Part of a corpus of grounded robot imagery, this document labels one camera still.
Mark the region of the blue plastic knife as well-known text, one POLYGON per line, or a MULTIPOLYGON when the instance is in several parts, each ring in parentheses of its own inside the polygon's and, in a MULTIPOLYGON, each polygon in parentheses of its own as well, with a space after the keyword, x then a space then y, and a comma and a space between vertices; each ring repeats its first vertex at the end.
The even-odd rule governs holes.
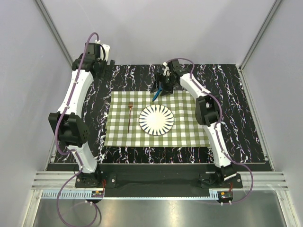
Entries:
POLYGON ((156 94, 154 95, 154 97, 152 99, 153 102, 158 98, 158 96, 161 94, 161 92, 162 92, 162 85, 161 85, 161 82, 159 82, 158 83, 158 90, 157 90, 156 94))

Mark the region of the brown wooden fork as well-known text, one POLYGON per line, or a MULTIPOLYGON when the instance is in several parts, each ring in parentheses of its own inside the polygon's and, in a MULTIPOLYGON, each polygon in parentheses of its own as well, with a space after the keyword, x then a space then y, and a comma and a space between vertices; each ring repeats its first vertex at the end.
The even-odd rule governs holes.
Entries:
POLYGON ((131 110, 132 110, 132 108, 133 108, 133 105, 134 105, 133 101, 130 101, 130 102, 128 103, 128 108, 129 108, 128 130, 127 130, 128 133, 129 133, 129 129, 130 129, 131 110))

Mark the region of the white blue striped plate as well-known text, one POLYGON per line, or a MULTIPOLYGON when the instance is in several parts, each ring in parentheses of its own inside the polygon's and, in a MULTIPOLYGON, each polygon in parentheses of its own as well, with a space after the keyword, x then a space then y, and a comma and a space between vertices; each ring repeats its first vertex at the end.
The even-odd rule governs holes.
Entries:
POLYGON ((139 115, 139 126, 152 136, 161 136, 168 133, 174 125, 174 114, 166 106, 150 105, 144 108, 139 115))

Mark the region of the green checkered cloth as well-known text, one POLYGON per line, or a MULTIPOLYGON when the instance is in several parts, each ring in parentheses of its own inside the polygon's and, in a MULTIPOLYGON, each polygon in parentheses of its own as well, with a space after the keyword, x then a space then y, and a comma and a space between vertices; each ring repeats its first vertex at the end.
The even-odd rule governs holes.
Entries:
POLYGON ((148 91, 113 91, 106 123, 107 147, 208 147, 209 140, 195 118, 195 100, 187 91, 160 96, 154 102, 148 91), (133 101, 128 130, 128 103, 133 101), (145 133, 139 126, 141 111, 150 105, 163 105, 174 114, 172 129, 161 136, 145 133))

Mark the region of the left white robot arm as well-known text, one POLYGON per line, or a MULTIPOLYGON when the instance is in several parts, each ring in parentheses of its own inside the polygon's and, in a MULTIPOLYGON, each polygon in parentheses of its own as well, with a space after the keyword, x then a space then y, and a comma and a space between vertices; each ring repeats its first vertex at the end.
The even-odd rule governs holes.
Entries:
POLYGON ((73 154, 80 172, 86 175, 91 187, 102 183, 97 173, 97 161, 88 145, 89 128, 82 119, 82 107, 87 91, 95 79, 105 79, 114 60, 108 60, 110 46, 96 40, 85 44, 84 53, 72 63, 71 81, 65 98, 48 121, 55 136, 55 145, 61 155, 73 154))

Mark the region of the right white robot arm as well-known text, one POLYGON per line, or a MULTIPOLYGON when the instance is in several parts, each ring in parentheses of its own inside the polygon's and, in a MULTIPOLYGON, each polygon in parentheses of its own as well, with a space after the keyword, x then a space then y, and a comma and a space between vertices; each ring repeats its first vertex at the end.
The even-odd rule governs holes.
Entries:
POLYGON ((173 94, 176 85, 181 85, 195 99, 195 118, 208 136, 216 166, 210 184, 216 183, 219 187, 226 187, 237 173, 222 135, 223 111, 219 97, 213 95, 194 77, 194 65, 191 70, 187 70, 181 67, 179 60, 179 58, 171 59, 159 67, 151 89, 151 93, 156 93, 153 99, 173 94))

